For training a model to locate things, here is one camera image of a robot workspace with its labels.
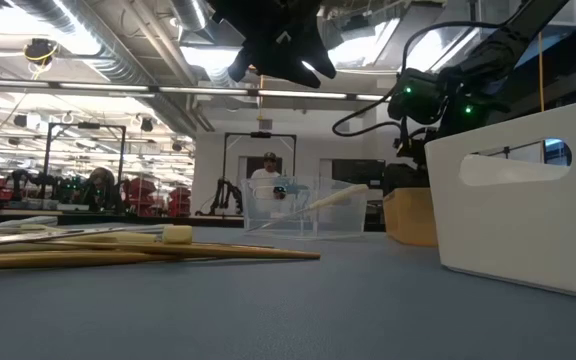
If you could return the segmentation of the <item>orange plastic bin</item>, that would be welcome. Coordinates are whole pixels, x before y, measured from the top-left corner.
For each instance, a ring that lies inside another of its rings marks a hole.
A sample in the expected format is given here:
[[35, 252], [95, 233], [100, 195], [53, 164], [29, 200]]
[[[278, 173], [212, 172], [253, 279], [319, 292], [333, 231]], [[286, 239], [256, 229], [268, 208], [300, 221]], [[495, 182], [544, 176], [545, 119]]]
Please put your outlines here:
[[383, 199], [386, 234], [412, 246], [437, 247], [437, 230], [429, 188], [397, 188]]

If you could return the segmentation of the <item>clear plastic bin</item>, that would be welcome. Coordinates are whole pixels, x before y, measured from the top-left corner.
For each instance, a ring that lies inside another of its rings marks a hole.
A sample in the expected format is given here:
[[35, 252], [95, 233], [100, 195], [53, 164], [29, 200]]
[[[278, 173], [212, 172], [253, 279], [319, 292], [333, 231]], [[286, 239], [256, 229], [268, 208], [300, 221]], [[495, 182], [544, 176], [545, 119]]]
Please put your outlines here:
[[[317, 200], [356, 185], [318, 176], [280, 176], [275, 179], [275, 184], [283, 189], [285, 197], [282, 200], [259, 199], [254, 193], [256, 186], [252, 184], [252, 179], [241, 182], [246, 232], [248, 229], [301, 210]], [[364, 231], [367, 192], [355, 194], [337, 204], [248, 233], [254, 236], [297, 240], [358, 236]]]

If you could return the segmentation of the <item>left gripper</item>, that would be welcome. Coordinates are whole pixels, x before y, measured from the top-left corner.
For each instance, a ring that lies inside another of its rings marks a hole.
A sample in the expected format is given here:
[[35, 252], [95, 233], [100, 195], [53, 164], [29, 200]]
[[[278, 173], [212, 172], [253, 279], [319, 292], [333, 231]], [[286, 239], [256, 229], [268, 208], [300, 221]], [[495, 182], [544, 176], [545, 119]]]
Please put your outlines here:
[[235, 82], [254, 67], [259, 75], [319, 88], [319, 75], [337, 71], [320, 37], [322, 0], [206, 0], [215, 22], [228, 22], [244, 38], [227, 68]]

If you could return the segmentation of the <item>black cases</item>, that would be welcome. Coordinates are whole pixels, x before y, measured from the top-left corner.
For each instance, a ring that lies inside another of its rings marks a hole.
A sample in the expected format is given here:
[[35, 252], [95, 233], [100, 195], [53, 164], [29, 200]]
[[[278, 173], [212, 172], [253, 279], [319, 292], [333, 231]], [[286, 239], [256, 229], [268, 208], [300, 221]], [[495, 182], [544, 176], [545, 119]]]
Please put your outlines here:
[[388, 195], [397, 188], [428, 188], [426, 170], [413, 168], [407, 164], [388, 164], [384, 169], [383, 194]]

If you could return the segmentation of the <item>yellow handled knife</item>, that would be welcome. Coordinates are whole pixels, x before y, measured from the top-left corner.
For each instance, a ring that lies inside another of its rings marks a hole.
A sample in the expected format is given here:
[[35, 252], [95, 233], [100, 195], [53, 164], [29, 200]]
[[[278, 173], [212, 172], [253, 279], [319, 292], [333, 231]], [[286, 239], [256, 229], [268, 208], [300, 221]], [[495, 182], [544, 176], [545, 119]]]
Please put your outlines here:
[[42, 232], [20, 235], [0, 236], [0, 246], [12, 244], [30, 244], [45, 242], [148, 242], [155, 239], [154, 234], [130, 233], [123, 231], [74, 231]]
[[291, 219], [293, 217], [297, 217], [297, 216], [300, 216], [302, 214], [306, 214], [306, 213], [310, 213], [312, 211], [318, 210], [320, 208], [324, 208], [324, 207], [328, 207], [328, 206], [337, 204], [341, 201], [344, 201], [348, 198], [351, 198], [355, 194], [362, 194], [362, 193], [367, 192], [368, 190], [369, 190], [369, 187], [365, 184], [352, 185], [348, 188], [345, 188], [343, 190], [335, 192], [334, 194], [332, 194], [328, 197], [317, 200], [317, 201], [311, 203], [310, 205], [308, 205], [307, 207], [304, 207], [301, 210], [298, 210], [296, 212], [293, 212], [293, 213], [284, 215], [282, 217], [273, 219], [266, 224], [259, 225], [259, 226], [253, 227], [251, 229], [248, 229], [248, 232], [265, 229], [265, 228], [268, 228], [268, 227], [270, 227], [276, 223], [286, 221], [286, 220]]
[[162, 242], [165, 244], [191, 244], [193, 228], [187, 225], [166, 226], [162, 232]]

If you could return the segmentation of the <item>person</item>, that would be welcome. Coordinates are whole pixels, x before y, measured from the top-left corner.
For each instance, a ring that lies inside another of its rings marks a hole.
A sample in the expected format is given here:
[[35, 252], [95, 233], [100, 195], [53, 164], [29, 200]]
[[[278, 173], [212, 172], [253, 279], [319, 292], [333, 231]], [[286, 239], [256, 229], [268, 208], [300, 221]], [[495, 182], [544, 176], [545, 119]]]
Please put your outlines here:
[[275, 184], [275, 179], [279, 176], [277, 156], [273, 152], [266, 152], [263, 155], [263, 167], [251, 175], [252, 184], [256, 186], [255, 195], [259, 199], [282, 200], [285, 197], [283, 189]]
[[84, 182], [83, 203], [90, 211], [98, 212], [115, 207], [116, 184], [113, 173], [103, 167], [95, 168]]

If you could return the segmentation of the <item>teal white handled cutlery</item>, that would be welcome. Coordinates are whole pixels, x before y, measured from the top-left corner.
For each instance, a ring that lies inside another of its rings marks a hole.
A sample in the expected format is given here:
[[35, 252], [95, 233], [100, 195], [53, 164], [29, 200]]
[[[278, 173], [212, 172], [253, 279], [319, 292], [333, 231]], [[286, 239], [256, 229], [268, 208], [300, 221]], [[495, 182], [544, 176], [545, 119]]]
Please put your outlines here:
[[59, 229], [65, 230], [114, 230], [147, 234], [161, 234], [168, 224], [129, 224], [129, 223], [100, 223], [63, 225]]
[[58, 224], [57, 216], [35, 216], [19, 220], [0, 222], [0, 231], [42, 230]]

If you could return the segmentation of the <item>black gantry frame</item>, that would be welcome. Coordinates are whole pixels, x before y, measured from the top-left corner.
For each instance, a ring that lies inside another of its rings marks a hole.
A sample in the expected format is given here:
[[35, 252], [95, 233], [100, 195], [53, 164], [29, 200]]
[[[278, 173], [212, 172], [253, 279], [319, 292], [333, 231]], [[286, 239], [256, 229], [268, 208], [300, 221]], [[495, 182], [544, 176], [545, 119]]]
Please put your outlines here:
[[121, 177], [123, 174], [123, 165], [124, 165], [124, 153], [125, 153], [125, 145], [126, 145], [126, 132], [127, 128], [124, 125], [107, 125], [107, 124], [100, 124], [94, 122], [79, 122], [79, 123], [53, 123], [50, 122], [48, 124], [47, 135], [46, 135], [46, 144], [45, 144], [45, 152], [44, 152], [44, 162], [43, 162], [43, 169], [42, 173], [44, 175], [49, 174], [49, 162], [50, 162], [50, 152], [51, 152], [51, 145], [52, 141], [59, 138], [61, 133], [65, 130], [68, 130], [70, 127], [77, 127], [78, 129], [82, 130], [99, 130], [101, 128], [106, 128], [109, 131], [112, 129], [119, 129], [121, 131], [121, 138], [120, 138], [120, 151], [119, 151], [119, 159], [118, 159], [118, 173], [117, 173], [117, 183], [114, 185], [114, 190], [112, 194], [114, 195], [114, 210], [117, 215], [120, 215], [124, 211], [124, 205], [122, 200], [120, 199], [120, 189], [121, 189]]
[[256, 138], [256, 139], [270, 139], [270, 138], [290, 138], [293, 141], [292, 146], [292, 176], [296, 175], [296, 150], [297, 150], [297, 135], [295, 134], [277, 134], [265, 131], [255, 131], [255, 132], [225, 132], [223, 138], [223, 152], [222, 152], [222, 172], [221, 178], [226, 176], [227, 170], [227, 152], [229, 150], [230, 145], [234, 145], [236, 141], [229, 143], [229, 138], [231, 136], [235, 137], [249, 137], [249, 138]]

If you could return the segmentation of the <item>red storage bins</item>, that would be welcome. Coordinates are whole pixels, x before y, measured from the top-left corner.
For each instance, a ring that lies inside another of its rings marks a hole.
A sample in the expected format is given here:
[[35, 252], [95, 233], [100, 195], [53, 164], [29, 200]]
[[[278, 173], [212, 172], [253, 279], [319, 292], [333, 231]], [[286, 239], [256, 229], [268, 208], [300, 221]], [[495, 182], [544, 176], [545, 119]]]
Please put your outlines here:
[[123, 184], [128, 214], [140, 217], [188, 217], [191, 191], [185, 186], [156, 184], [150, 179], [134, 178]]

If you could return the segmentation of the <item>ceiling light bar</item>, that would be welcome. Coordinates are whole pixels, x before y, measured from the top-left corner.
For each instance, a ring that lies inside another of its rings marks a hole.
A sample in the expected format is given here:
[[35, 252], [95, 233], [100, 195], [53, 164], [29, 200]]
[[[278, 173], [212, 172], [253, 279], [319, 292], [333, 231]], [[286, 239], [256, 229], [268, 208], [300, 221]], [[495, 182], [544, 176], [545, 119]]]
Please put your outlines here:
[[301, 98], [316, 100], [342, 100], [370, 102], [381, 99], [376, 94], [336, 93], [319, 91], [294, 91], [272, 89], [249, 89], [249, 88], [212, 88], [212, 87], [185, 87], [185, 86], [157, 86], [157, 85], [123, 85], [123, 84], [98, 84], [76, 83], [41, 80], [7, 80], [0, 79], [0, 88], [13, 91], [14, 89], [31, 90], [48, 93], [49, 91], [75, 91], [75, 92], [99, 92], [107, 94], [119, 94], [125, 96], [150, 96], [154, 94], [189, 94], [207, 96], [230, 96], [230, 97], [276, 97], [276, 98]]

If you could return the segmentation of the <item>black screen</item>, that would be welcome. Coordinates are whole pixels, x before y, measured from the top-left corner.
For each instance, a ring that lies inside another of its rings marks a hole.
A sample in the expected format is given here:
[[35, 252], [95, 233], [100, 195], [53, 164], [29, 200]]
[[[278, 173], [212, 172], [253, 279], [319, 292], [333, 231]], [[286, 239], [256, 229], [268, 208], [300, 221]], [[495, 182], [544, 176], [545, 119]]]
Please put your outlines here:
[[370, 189], [381, 189], [385, 167], [384, 160], [334, 159], [332, 178], [351, 184], [364, 184]]

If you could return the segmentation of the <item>silver ceiling duct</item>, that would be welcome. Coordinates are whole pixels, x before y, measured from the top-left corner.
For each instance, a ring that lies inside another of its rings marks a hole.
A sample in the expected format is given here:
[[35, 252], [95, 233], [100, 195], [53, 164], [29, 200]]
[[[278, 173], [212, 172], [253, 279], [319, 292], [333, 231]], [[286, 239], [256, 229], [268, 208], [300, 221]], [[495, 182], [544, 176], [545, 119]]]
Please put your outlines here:
[[[93, 45], [92, 68], [113, 85], [156, 85], [118, 36], [85, 0], [10, 0], [33, 18], [53, 26], [62, 36], [80, 37]], [[193, 137], [209, 127], [187, 106], [154, 92], [139, 99], [173, 131]]]

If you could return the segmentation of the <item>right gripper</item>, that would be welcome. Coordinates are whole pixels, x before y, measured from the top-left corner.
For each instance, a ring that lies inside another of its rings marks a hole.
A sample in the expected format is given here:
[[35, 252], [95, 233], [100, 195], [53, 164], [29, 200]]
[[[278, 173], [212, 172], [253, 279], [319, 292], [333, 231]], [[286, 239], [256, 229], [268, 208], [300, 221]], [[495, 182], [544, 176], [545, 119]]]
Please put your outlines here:
[[394, 141], [398, 157], [411, 158], [417, 166], [427, 164], [425, 144], [436, 138], [435, 127], [422, 127], [409, 131], [406, 123], [400, 124], [400, 136]]

